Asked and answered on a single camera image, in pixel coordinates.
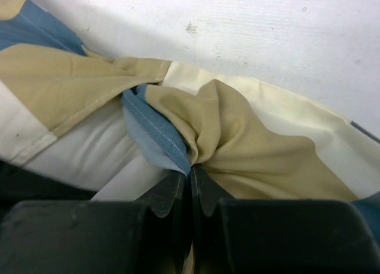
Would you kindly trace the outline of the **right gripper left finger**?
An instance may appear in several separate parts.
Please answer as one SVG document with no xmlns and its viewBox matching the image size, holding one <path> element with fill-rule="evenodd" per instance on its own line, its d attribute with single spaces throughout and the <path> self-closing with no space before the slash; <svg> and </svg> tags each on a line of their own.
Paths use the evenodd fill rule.
<svg viewBox="0 0 380 274">
<path fill-rule="evenodd" d="M 164 178 L 135 201 L 145 203 L 158 218 L 165 218 L 175 206 L 176 199 L 182 200 L 186 176 L 169 171 Z"/>
</svg>

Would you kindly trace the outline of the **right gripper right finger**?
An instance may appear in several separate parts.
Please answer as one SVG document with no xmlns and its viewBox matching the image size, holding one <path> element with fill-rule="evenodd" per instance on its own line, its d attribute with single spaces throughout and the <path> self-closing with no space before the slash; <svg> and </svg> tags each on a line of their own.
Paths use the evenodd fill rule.
<svg viewBox="0 0 380 274">
<path fill-rule="evenodd" d="M 190 182 L 193 209 L 205 217 L 212 217 L 220 200 L 235 199 L 209 176 L 201 164 L 192 167 Z"/>
</svg>

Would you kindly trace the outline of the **blue beige checked pillowcase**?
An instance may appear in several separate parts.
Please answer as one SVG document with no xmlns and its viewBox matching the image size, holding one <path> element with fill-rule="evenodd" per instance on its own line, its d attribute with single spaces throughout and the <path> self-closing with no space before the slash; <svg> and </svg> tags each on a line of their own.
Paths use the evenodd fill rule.
<svg viewBox="0 0 380 274">
<path fill-rule="evenodd" d="M 31 0 L 1 0 L 1 158 L 25 168 L 116 100 L 135 138 L 235 197 L 379 202 L 379 143 L 345 117 L 253 78 L 92 53 Z"/>
</svg>

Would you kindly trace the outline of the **white pillow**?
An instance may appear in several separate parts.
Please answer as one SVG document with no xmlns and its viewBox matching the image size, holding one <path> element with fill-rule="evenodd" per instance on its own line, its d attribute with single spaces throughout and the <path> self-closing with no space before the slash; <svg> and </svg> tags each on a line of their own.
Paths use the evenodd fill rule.
<svg viewBox="0 0 380 274">
<path fill-rule="evenodd" d="M 78 188 L 97 201 L 132 201 L 179 167 L 111 101 L 77 124 L 25 168 Z"/>
</svg>

